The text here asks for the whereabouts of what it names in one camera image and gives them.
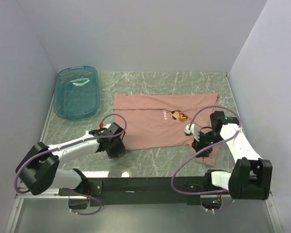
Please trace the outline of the pink printed t shirt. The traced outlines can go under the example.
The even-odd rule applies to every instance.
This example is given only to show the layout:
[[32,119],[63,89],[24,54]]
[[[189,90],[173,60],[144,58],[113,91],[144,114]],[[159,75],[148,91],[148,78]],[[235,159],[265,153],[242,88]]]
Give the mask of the pink printed t shirt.
[[210,115],[219,103],[217,93],[201,95],[124,95],[116,94],[115,122],[126,130],[126,150],[191,146],[194,137],[185,134],[191,122],[209,130]]

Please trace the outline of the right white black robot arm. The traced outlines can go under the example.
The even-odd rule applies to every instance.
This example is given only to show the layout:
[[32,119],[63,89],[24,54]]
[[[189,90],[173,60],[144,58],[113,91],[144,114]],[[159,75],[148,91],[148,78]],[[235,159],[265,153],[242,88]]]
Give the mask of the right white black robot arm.
[[270,194],[273,166],[263,160],[245,137],[236,117],[227,117],[223,111],[210,115],[210,131],[203,133],[195,124],[185,127],[187,135],[193,135],[192,148],[198,158],[208,158],[211,145],[225,142],[234,158],[235,166],[231,173],[222,170],[209,170],[205,174],[203,188],[213,194],[219,188],[229,192],[233,199],[266,200]]

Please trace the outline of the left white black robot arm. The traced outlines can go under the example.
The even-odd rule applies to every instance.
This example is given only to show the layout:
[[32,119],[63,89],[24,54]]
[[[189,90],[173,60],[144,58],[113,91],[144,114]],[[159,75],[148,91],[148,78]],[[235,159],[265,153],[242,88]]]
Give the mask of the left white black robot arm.
[[16,178],[33,195],[51,187],[69,188],[74,194],[82,195],[87,190],[86,177],[75,169],[64,171],[59,166],[79,156],[103,151],[109,158],[118,157],[125,151],[121,138],[124,134],[125,129],[114,122],[61,144],[36,143],[16,167]]

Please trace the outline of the teal transparent plastic bin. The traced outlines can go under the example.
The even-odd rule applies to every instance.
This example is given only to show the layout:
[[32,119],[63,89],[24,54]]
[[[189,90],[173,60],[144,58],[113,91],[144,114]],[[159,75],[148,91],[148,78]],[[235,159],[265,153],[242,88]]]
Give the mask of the teal transparent plastic bin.
[[53,110],[63,119],[93,116],[99,107],[97,70],[91,66],[66,68],[56,76]]

